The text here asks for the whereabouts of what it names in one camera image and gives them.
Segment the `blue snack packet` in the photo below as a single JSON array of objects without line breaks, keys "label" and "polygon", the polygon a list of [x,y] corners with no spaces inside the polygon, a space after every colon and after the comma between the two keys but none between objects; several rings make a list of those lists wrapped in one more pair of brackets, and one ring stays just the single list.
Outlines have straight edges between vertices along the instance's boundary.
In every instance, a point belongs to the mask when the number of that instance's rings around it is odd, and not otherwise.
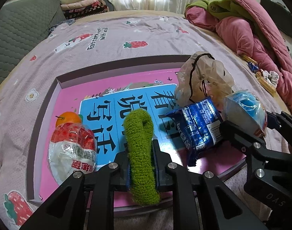
[{"label": "blue snack packet", "polygon": [[210,97],[166,113],[180,134],[187,153],[187,166],[196,166],[202,155],[222,141],[219,127],[223,122]]}]

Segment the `pink blue book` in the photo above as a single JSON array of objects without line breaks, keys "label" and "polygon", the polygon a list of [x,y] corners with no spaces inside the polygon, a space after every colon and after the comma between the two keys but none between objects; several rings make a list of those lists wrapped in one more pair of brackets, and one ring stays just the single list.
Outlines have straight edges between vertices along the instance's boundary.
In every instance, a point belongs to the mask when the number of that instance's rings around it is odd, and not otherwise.
[{"label": "pink blue book", "polygon": [[50,171],[48,148],[56,116],[67,111],[82,115],[84,124],[95,134],[97,167],[110,163],[118,152],[124,151],[123,120],[137,108],[151,115],[161,150],[167,152],[173,162],[185,166],[187,151],[175,123],[166,117],[167,112],[177,108],[173,99],[177,72],[176,68],[164,67],[125,75],[117,73],[69,87],[57,80],[40,121],[34,161],[34,200],[45,201],[58,187]]}]

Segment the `orange tangerine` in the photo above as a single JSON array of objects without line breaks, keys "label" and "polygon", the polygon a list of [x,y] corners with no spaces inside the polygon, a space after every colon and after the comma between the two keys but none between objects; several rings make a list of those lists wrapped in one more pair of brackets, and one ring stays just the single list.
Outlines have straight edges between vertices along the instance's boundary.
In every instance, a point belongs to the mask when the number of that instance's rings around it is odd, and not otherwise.
[{"label": "orange tangerine", "polygon": [[75,112],[64,112],[59,116],[56,116],[57,121],[55,123],[55,126],[59,126],[62,124],[65,124],[67,122],[69,123],[82,123],[82,118],[76,114]]}]

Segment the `yellow biscuit packet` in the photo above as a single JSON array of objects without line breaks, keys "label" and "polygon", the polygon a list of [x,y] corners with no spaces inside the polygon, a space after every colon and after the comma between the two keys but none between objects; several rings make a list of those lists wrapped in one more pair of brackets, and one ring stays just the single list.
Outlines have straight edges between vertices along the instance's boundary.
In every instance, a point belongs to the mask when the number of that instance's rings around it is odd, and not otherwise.
[{"label": "yellow biscuit packet", "polygon": [[261,86],[269,93],[272,97],[277,93],[276,88],[272,85],[271,82],[268,82],[261,74],[261,72],[256,72],[255,77]]}]

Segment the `grey quilted headboard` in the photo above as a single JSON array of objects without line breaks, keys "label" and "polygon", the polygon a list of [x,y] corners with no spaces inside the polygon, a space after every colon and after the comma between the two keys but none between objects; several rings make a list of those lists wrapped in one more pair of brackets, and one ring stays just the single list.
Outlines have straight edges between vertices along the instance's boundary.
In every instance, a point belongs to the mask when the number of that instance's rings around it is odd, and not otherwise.
[{"label": "grey quilted headboard", "polygon": [[65,20],[61,0],[19,0],[0,10],[0,84],[19,62]]}]

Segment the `red white snack bowl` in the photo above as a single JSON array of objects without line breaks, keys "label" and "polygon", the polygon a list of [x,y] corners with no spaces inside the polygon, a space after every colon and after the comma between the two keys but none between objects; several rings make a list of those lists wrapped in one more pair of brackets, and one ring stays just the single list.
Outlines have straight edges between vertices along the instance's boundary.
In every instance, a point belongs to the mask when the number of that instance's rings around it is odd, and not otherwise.
[{"label": "red white snack bowl", "polygon": [[56,126],[49,143],[48,163],[58,185],[73,172],[91,173],[97,165],[97,141],[82,123],[66,122]]}]

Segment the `beige mesh drawstring bag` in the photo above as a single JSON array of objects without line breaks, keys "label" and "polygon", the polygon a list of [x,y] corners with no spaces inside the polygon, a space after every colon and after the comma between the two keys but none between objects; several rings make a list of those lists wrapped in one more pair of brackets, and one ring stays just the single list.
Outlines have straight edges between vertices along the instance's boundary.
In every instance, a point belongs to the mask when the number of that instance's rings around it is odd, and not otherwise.
[{"label": "beige mesh drawstring bag", "polygon": [[182,65],[177,79],[174,98],[181,107],[210,97],[215,108],[222,111],[224,97],[232,93],[234,86],[234,79],[223,63],[204,51],[197,51]]}]

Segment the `blue candy wrapper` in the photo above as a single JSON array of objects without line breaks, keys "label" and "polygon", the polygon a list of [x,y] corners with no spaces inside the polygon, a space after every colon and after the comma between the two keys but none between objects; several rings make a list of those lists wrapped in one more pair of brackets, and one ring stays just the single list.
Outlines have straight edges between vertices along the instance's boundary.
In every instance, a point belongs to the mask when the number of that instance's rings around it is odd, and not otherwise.
[{"label": "blue candy wrapper", "polygon": [[252,62],[247,62],[248,68],[251,72],[256,73],[259,71],[259,67]]}]

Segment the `purple strawberry bedsheet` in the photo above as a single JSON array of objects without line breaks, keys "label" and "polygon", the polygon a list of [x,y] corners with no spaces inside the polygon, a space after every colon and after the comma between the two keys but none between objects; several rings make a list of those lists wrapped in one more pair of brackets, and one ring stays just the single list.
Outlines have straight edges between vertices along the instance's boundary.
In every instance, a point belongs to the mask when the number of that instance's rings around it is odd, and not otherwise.
[{"label": "purple strawberry bedsheet", "polygon": [[220,38],[180,17],[137,16],[58,26],[37,45],[0,85],[0,219],[7,229],[19,229],[4,206],[10,192],[26,196],[26,165],[31,133],[54,79],[84,67],[144,56],[192,55],[208,51],[232,74],[237,90],[248,89],[269,111],[286,105],[272,97],[245,62]]}]

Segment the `white patterned scrunchie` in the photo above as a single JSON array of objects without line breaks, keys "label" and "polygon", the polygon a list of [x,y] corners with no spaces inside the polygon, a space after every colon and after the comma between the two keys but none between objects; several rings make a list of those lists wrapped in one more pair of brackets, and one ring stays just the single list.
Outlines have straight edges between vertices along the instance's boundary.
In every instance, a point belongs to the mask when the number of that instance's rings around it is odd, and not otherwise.
[{"label": "white patterned scrunchie", "polygon": [[267,83],[272,85],[273,87],[277,88],[277,85],[279,83],[279,74],[275,71],[261,71],[263,78],[266,80]]}]

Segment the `red blue snack bowl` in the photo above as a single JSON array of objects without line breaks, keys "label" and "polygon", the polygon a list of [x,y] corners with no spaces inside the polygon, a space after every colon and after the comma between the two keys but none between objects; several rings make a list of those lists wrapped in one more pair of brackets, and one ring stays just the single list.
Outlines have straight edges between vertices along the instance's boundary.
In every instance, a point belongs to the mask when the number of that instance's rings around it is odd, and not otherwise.
[{"label": "red blue snack bowl", "polygon": [[261,101],[248,90],[240,90],[224,97],[223,119],[247,133],[266,136],[267,112]]}]

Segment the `black television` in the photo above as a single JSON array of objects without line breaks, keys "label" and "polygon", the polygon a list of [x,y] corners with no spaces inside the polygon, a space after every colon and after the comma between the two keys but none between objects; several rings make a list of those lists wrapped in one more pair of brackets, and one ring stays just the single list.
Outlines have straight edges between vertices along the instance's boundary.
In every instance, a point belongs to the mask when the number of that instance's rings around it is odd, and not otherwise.
[{"label": "black television", "polygon": [[272,0],[261,0],[260,5],[268,12],[277,28],[292,38],[292,14],[285,6]]}]

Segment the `pink quilted comforter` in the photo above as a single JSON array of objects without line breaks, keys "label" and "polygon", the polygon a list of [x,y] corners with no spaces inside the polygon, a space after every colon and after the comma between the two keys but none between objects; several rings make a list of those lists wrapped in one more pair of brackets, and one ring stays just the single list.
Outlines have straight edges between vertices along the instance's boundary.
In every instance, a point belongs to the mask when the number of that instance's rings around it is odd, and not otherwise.
[{"label": "pink quilted comforter", "polygon": [[237,55],[246,55],[260,69],[279,74],[276,91],[292,113],[292,58],[285,41],[268,12],[256,0],[235,0],[254,19],[226,17],[219,20],[199,7],[185,16],[190,23],[216,32]]}]

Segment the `stack of folded blankets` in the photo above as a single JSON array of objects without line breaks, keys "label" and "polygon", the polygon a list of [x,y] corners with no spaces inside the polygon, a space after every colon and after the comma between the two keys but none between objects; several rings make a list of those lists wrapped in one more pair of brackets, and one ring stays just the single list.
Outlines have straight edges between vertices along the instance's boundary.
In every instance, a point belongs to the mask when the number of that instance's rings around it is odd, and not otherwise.
[{"label": "stack of folded blankets", "polygon": [[60,4],[66,19],[78,19],[110,11],[105,0],[61,0]]}]

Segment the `green garment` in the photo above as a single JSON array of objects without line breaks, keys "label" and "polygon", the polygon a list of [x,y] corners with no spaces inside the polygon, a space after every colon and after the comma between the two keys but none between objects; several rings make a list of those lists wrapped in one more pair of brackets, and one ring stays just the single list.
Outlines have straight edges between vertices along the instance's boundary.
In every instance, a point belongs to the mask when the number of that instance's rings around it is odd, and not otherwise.
[{"label": "green garment", "polygon": [[188,3],[185,16],[192,7],[202,8],[219,20],[234,16],[254,21],[253,17],[235,0],[198,0]]}]

